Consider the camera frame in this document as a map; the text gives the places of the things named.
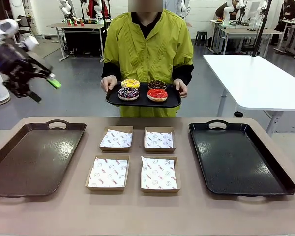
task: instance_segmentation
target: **paper food tray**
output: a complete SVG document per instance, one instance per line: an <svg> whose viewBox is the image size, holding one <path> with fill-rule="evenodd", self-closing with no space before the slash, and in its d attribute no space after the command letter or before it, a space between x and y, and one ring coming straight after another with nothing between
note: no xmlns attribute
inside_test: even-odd
<svg viewBox="0 0 295 236"><path fill-rule="evenodd" d="M127 161L127 169L126 169L126 174L125 174L125 178L124 178L124 186L123 187L90 187L89 186L89 178L95 163L96 159L106 159L106 160L126 160ZM128 170L129 170L129 162L130 162L130 156L126 156L126 155L99 155L96 156L92 166L88 172L88 177L85 183L85 187L90 189L90 190L110 190L110 191L123 191L124 188L126 187L127 184L127 178L128 178Z"/></svg>
<svg viewBox="0 0 295 236"><path fill-rule="evenodd" d="M156 132L156 133L172 133L172 147L164 148L164 147L159 147L159 148L154 148L154 147L148 147L148 144L146 142L146 135L147 132ZM176 149L176 139L175 139L175 131L173 127L146 127L145 132L144 132L144 150L146 152L174 152Z"/></svg>
<svg viewBox="0 0 295 236"><path fill-rule="evenodd" d="M119 132L131 134L133 136L133 126L106 126L100 142L103 141L108 130L119 131ZM102 147L101 143L99 144L99 148L102 151L129 151L130 147L131 147L131 143L130 143L129 147Z"/></svg>
<svg viewBox="0 0 295 236"><path fill-rule="evenodd" d="M141 186L141 191L150 193L177 193L181 189L181 180L180 180L180 172L179 172L179 165L178 165L178 160L177 157L175 156L143 156L146 159L162 159L162 160L174 160L174 169L175 169L175 177L176 177L176 184L177 184L177 189L145 189L142 188L142 176L140 177L140 186Z"/></svg>

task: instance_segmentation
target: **black tray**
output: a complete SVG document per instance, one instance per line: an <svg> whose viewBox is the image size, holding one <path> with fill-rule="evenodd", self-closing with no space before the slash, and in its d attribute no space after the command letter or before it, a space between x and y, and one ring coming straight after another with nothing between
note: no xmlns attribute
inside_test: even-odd
<svg viewBox="0 0 295 236"><path fill-rule="evenodd" d="M167 84L166 92L168 98L165 102L152 102L148 99L148 83L140 82L140 96L135 101L123 101L118 97L118 91L121 89L121 82L114 86L113 90L109 91L106 96L106 101L116 106L132 106L132 107L161 107L173 108L181 104L179 92L172 84Z"/></svg>
<svg viewBox="0 0 295 236"><path fill-rule="evenodd" d="M66 128L49 128L55 122L66 124ZM0 197L53 193L85 128L85 124L64 120L24 125L0 150Z"/></svg>
<svg viewBox="0 0 295 236"><path fill-rule="evenodd" d="M210 128L223 123L226 129ZM295 194L295 184L247 124L189 125L206 185L216 194Z"/></svg>

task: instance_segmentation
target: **donut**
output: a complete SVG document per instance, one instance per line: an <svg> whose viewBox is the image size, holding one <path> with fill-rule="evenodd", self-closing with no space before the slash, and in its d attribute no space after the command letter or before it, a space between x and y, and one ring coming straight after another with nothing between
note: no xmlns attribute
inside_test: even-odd
<svg viewBox="0 0 295 236"><path fill-rule="evenodd" d="M147 97L153 102L165 102L167 100L167 93L160 88L154 88L148 91Z"/></svg>
<svg viewBox="0 0 295 236"><path fill-rule="evenodd" d="M126 79L121 82L123 88L132 87L138 89L140 87L140 82L135 79Z"/></svg>
<svg viewBox="0 0 295 236"><path fill-rule="evenodd" d="M134 101L138 99L140 93L137 88L125 87L118 92L118 97L123 101Z"/></svg>
<svg viewBox="0 0 295 236"><path fill-rule="evenodd" d="M167 84L161 80L152 80L148 83L149 89L163 89L167 88Z"/></svg>

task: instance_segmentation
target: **hand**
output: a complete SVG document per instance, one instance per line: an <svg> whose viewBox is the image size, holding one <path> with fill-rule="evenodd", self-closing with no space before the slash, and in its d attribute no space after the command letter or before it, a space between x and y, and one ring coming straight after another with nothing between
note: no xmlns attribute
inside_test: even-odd
<svg viewBox="0 0 295 236"><path fill-rule="evenodd" d="M173 84L176 87L176 90L179 91L180 97L181 98L186 98L187 95L188 95L188 87L182 81L182 79L175 79Z"/></svg>
<svg viewBox="0 0 295 236"><path fill-rule="evenodd" d="M115 75L110 75L103 78L100 82L100 86L104 90L104 92L108 92L108 90L112 90L114 86L117 84L117 78Z"/></svg>

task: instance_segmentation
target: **yellow-green jacket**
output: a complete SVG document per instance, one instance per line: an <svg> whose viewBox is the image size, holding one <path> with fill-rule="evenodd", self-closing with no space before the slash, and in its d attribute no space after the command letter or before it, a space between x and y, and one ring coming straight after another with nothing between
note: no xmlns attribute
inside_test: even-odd
<svg viewBox="0 0 295 236"><path fill-rule="evenodd" d="M192 65L193 47L185 21L164 9L161 19L145 39L140 26L124 13L110 24L105 63L116 64L122 79L153 79L172 83L173 67ZM175 117L179 108L120 107L124 117Z"/></svg>

